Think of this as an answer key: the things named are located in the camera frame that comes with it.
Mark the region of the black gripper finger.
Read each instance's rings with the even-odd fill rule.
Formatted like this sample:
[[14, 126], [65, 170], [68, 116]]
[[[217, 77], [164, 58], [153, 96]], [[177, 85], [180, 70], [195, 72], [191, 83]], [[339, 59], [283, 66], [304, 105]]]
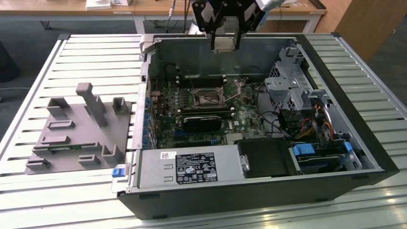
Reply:
[[235, 31], [235, 36], [233, 36], [233, 44], [235, 44], [235, 49], [237, 50], [240, 48], [240, 40], [244, 34], [244, 16], [237, 16], [236, 19], [236, 31]]
[[223, 1], [219, 5], [215, 16], [209, 20], [209, 35], [211, 35], [211, 50], [215, 49], [216, 30], [220, 27], [221, 20], [225, 14], [227, 2]]

